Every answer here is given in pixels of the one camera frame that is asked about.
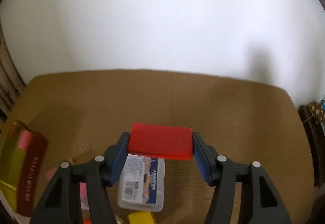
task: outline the silver screw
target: silver screw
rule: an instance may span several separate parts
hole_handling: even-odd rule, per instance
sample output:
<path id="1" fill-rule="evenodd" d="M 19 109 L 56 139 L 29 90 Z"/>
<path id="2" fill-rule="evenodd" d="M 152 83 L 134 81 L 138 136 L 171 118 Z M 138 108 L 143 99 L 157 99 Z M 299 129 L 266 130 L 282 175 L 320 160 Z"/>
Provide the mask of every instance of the silver screw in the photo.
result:
<path id="1" fill-rule="evenodd" d="M 253 165 L 254 167 L 256 167 L 256 168 L 261 167 L 261 163 L 258 162 L 258 161 L 254 161 L 254 162 L 252 162 L 252 165 Z"/>
<path id="2" fill-rule="evenodd" d="M 62 168 L 68 168 L 70 166 L 70 163 L 68 163 L 68 162 L 63 162 L 62 164 L 61 164 L 61 167 Z"/>
<path id="3" fill-rule="evenodd" d="M 103 155 L 97 155 L 96 157 L 95 157 L 95 161 L 96 162 L 101 162 L 101 161 L 103 161 L 104 160 L 104 156 Z"/>
<path id="4" fill-rule="evenodd" d="M 218 161 L 220 161 L 220 162 L 225 162 L 225 161 L 227 160 L 227 157 L 225 157 L 224 155 L 219 155 L 219 156 L 217 157 L 217 159 L 218 159 Z"/>

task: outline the transparent plastic box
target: transparent plastic box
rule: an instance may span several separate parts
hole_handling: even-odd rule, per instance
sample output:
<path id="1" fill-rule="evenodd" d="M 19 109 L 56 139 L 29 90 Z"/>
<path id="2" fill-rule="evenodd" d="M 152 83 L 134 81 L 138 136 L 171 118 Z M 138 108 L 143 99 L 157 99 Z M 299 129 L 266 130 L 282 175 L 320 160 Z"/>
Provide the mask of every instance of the transparent plastic box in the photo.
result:
<path id="1" fill-rule="evenodd" d="M 161 211 L 165 200 L 165 160 L 129 154 L 119 180 L 118 206 Z"/>

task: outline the red block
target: red block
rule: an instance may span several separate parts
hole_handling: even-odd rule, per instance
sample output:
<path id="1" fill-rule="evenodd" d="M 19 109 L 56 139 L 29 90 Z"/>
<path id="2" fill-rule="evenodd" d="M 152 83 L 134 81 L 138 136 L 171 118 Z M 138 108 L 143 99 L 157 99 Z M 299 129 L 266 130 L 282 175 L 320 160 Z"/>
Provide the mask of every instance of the red block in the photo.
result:
<path id="1" fill-rule="evenodd" d="M 135 155 L 188 160 L 193 154 L 192 129 L 134 123 L 127 149 Z"/>

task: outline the yellow block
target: yellow block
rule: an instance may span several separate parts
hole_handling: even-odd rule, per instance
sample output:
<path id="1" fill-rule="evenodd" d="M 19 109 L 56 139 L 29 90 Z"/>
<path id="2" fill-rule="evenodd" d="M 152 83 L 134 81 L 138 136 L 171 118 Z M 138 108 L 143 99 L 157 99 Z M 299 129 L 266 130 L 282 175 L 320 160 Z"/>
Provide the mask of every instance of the yellow block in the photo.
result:
<path id="1" fill-rule="evenodd" d="M 156 224 L 155 217 L 151 212 L 139 211 L 127 216 L 130 224 Z"/>

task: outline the triangular cutout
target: triangular cutout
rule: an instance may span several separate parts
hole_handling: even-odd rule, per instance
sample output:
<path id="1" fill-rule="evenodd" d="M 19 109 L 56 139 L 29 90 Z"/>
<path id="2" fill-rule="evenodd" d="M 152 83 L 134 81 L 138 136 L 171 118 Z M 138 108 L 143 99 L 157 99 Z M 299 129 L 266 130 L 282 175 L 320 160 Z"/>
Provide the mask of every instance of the triangular cutout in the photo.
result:
<path id="1" fill-rule="evenodd" d="M 261 207 L 276 207 L 277 200 L 275 199 L 268 183 L 264 177 L 259 177 L 260 183 L 260 195 L 261 195 Z"/>
<path id="2" fill-rule="evenodd" d="M 45 201 L 44 207 L 60 208 L 61 207 L 61 193 L 62 193 L 62 177 L 58 178 L 51 189 L 48 198 Z"/>

